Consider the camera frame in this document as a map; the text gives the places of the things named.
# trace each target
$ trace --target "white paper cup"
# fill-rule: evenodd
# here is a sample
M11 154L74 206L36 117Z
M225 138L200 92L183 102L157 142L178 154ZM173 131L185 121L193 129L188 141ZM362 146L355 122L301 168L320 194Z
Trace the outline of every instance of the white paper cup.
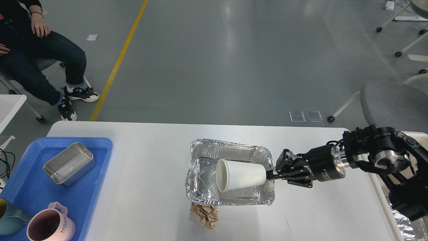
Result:
M266 170L261 164L220 159L217 162L215 179L218 190L224 193L229 190L264 184Z

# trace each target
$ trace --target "teal mug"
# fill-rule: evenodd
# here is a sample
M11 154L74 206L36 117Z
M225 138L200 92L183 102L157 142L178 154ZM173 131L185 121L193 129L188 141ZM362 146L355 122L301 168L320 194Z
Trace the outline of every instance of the teal mug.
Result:
M31 219L31 215L0 198L0 235L19 232Z

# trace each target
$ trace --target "bracelet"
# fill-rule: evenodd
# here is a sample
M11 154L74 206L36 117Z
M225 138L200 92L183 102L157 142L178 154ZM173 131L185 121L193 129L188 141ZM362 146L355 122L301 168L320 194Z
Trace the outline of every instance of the bracelet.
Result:
M39 13L39 12L31 12L30 14L31 14L31 15L33 15L33 13L38 13L38 14L40 14L40 15L42 16L42 18L43 18L43 15L42 15L41 13Z

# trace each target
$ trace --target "white table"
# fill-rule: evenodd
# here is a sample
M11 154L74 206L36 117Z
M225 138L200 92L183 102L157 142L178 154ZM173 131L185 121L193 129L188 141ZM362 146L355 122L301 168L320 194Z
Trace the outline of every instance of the white table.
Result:
M24 104L25 95L0 94L0 133Z
M184 183L192 140L263 145L276 160L284 148L304 153L329 140L341 139L343 131L59 121L48 136L107 137L113 142L86 240L396 240L372 180L355 169L347 170L345 179L316 181L312 189L278 180L271 206L221 206L215 230L201 226L195 214L189 212Z

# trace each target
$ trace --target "chair leg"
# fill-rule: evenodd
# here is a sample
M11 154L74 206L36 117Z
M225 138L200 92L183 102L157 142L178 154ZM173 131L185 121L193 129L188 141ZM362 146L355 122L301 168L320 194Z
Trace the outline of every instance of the chair leg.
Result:
M92 88L91 84L89 83L89 81L86 79L86 77L85 77L85 76L83 76L83 79L85 80L86 85L88 85L88 88L89 88L90 90L94 90L94 88Z
M406 6L403 7L400 11L398 11L394 16L392 16L390 19L388 19L382 26L376 28L376 32L382 31L382 28L386 27L392 20L395 19L398 15L400 15L402 12L404 12L408 7L410 6L410 3L408 3Z
M412 83L415 80L420 80L420 79L425 79L428 78L428 73L423 73L421 75L414 75L408 79L406 79L406 81L404 81L404 85L409 85L410 83Z
M21 95L21 92L9 80L5 80L5 79L0 78L0 82L9 90L9 94ZM31 104L29 104L27 101L25 102L25 104L36 115L36 120L38 122L43 122L45 120L45 118L41 114L39 114L37 112L37 110L34 109L34 107Z
M402 53L404 53L405 51L407 51L408 49L410 49L411 47L413 47L415 44L419 43L422 39L428 37L428 33L423 34L422 36L420 36L418 39L416 39L415 41L413 41L411 44L409 44L407 47L405 47L403 50L396 52L395 56L396 57L400 57Z
M348 107L352 102L354 102L354 100L356 99L356 98L358 98L360 96L360 91L358 91L358 92L355 92L349 99L348 99L348 101L344 104L344 105L342 105L333 115L329 115L328 117L327 117L327 121L328 122L330 122L330 123L332 123L333 121L335 121L336 120L336 117L343 111L343 110L345 110L346 109L346 107Z
M426 73L428 73L428 67L426 67L425 69L421 69L419 71L419 74L426 74Z
M420 31L419 31L419 34L426 34L428 32L428 24L425 26L425 28L424 29L421 29Z

